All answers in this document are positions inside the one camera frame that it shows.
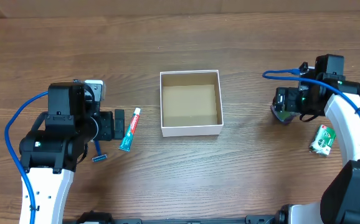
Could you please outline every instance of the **green box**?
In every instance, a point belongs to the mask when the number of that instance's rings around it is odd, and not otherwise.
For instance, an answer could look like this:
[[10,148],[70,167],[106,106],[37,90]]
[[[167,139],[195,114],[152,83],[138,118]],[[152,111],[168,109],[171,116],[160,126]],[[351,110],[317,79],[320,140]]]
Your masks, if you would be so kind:
[[320,125],[313,142],[310,144],[310,151],[323,156],[328,156],[335,138],[335,131],[332,128],[323,124]]

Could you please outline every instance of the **wooden table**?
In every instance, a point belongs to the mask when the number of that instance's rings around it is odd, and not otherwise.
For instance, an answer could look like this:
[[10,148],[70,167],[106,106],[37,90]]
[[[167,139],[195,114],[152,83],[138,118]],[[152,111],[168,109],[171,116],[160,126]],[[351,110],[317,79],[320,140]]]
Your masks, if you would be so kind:
[[[275,213],[286,203],[319,201],[338,174],[338,143],[319,157],[308,146],[319,124],[278,124],[270,102],[278,86],[268,69],[346,58],[348,80],[360,82],[360,12],[208,14],[201,16],[0,19],[0,223],[17,223],[21,178],[3,130],[23,102],[50,83],[74,78],[107,83],[103,110],[121,108],[126,126],[143,110],[131,152],[102,142],[75,173],[65,218],[90,210],[116,218],[212,218]],[[224,128],[219,136],[163,138],[159,72],[218,69]],[[11,128],[15,149],[47,98],[31,104]]]

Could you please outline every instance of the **black cable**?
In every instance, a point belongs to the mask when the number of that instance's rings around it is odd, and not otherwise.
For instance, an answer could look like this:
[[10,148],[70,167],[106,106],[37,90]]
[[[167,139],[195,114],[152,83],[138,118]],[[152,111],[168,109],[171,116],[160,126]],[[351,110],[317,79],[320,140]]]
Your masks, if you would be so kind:
[[87,157],[87,151],[88,151],[88,145],[85,144],[85,151],[84,151],[84,153],[82,155],[82,158],[76,163],[76,165],[81,163]]
[[299,120],[303,121],[303,122],[309,122],[309,121],[313,121],[314,119],[316,119],[318,117],[318,115],[313,115],[312,117],[304,120],[303,117],[305,116],[305,114],[301,114],[299,117]]
[[39,116],[36,118],[35,123],[33,123],[31,131],[37,131],[39,127],[42,125],[45,116],[48,114],[47,111],[41,112]]

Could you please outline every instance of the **blue cable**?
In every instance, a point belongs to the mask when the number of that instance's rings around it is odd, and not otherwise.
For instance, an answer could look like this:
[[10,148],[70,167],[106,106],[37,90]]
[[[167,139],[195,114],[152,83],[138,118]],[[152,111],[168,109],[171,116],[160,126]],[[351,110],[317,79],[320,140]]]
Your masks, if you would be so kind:
[[[28,100],[27,102],[25,102],[18,110],[17,112],[14,114],[14,116],[11,118],[11,120],[8,122],[8,124],[6,125],[6,128],[4,129],[4,138],[6,140],[6,145],[8,148],[8,151],[10,152],[10,155],[14,161],[14,163],[16,164],[19,173],[21,174],[22,178],[24,179],[24,183],[26,185],[26,188],[28,190],[28,194],[29,194],[29,199],[31,200],[31,207],[32,208],[36,208],[36,202],[35,202],[35,195],[33,193],[33,189],[32,189],[32,185],[29,182],[28,176],[26,175],[26,172],[24,170],[24,168],[21,165],[21,162],[19,161],[14,149],[12,148],[11,142],[10,142],[10,137],[9,137],[9,130],[10,130],[10,126],[13,124],[13,122],[16,120],[16,118],[18,117],[18,115],[21,113],[21,111],[30,103],[32,103],[33,101],[35,101],[36,99],[39,99],[42,96],[47,95],[49,92],[44,92],[41,93],[35,97],[33,97],[32,99]],[[35,216],[36,216],[36,210],[32,209],[31,210],[31,220],[30,220],[30,224],[34,224],[35,223]]]
[[332,92],[334,92],[335,94],[338,94],[339,96],[341,96],[346,102],[348,102],[350,104],[350,106],[352,106],[352,108],[356,111],[356,113],[359,115],[360,117],[360,108],[358,108],[353,101],[351,101],[345,94],[343,94],[341,91],[335,89],[334,87],[320,82],[318,80],[312,80],[309,78],[295,78],[295,77],[275,77],[275,76],[270,76],[267,75],[269,73],[290,73],[293,75],[299,75],[300,71],[297,68],[294,69],[287,69],[287,70],[269,70],[263,73],[263,77],[267,78],[267,79],[272,79],[272,80],[289,80],[289,81],[298,81],[298,82],[308,82],[308,83],[312,83],[312,84],[316,84],[316,85],[321,85],[329,90],[331,90]]
[[94,145],[95,145],[95,150],[97,151],[97,155],[100,156],[101,155],[100,143],[98,141],[94,141]]

